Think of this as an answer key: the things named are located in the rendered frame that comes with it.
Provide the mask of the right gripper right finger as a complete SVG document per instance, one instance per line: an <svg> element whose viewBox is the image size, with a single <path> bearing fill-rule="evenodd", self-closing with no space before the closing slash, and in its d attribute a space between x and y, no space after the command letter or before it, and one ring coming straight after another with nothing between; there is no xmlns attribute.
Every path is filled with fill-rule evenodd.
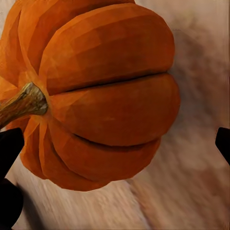
<svg viewBox="0 0 230 230"><path fill-rule="evenodd" d="M215 144L230 165L230 129L220 127Z"/></svg>

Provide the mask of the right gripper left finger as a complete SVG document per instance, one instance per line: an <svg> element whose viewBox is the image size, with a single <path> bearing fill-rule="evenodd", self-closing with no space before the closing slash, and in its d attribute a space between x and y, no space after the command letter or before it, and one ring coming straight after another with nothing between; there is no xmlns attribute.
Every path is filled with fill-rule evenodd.
<svg viewBox="0 0 230 230"><path fill-rule="evenodd" d="M24 138L19 127L0 133L0 184L23 147Z"/></svg>

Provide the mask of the pumpkin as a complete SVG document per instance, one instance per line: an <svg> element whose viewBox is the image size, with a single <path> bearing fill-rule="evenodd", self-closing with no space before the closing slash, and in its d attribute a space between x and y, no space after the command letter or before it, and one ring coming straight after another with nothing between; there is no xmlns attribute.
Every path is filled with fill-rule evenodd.
<svg viewBox="0 0 230 230"><path fill-rule="evenodd" d="M178 117L168 24L135 0L16 0L0 39L0 130L25 168L87 192L147 167Z"/></svg>

